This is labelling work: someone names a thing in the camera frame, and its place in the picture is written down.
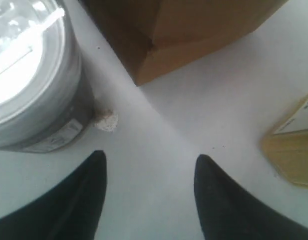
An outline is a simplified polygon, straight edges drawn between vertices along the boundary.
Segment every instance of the white floor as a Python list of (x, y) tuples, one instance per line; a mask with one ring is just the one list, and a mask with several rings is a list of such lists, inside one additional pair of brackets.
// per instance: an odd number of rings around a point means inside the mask
[(308, 189), (277, 175), (259, 150), (268, 128), (308, 94), (308, 0), (290, 0), (253, 34), (142, 87), (79, 4), (66, 3), (96, 98), (116, 109), (119, 127), (90, 128), (62, 152), (0, 152), (0, 217), (104, 150), (108, 189), (96, 239), (202, 240), (193, 177), (198, 154), (206, 153), (308, 227)]

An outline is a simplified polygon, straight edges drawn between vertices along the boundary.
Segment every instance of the cardboard box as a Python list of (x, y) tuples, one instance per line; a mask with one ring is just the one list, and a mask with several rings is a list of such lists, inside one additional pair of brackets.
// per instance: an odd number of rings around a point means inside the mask
[(287, 0), (82, 0), (141, 85), (253, 32)]

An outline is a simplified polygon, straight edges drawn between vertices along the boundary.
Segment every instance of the white sticker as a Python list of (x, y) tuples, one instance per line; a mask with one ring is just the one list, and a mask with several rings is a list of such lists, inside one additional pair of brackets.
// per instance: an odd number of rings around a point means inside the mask
[(83, 129), (83, 126), (75, 119), (72, 119), (58, 132), (44, 140), (24, 148), (24, 151), (32, 153), (46, 153), (58, 149), (70, 143)]
[(301, 108), (281, 125), (274, 134), (284, 134), (308, 129), (308, 100)]

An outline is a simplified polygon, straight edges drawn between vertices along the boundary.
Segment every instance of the label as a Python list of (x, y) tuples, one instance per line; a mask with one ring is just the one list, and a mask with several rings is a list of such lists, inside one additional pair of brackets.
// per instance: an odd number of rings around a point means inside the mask
[(284, 134), (308, 129), (308, 100), (301, 108), (281, 125), (274, 134)]
[(56, 150), (70, 143), (82, 129), (83, 126), (77, 120), (72, 119), (56, 133), (23, 150), (32, 153), (46, 153)]

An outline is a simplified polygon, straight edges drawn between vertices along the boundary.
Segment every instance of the can lid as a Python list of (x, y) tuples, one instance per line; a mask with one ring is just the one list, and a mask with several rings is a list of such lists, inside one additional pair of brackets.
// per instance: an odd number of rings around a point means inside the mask
[(51, 83), (62, 58), (64, 14), (55, 0), (0, 0), (0, 122)]

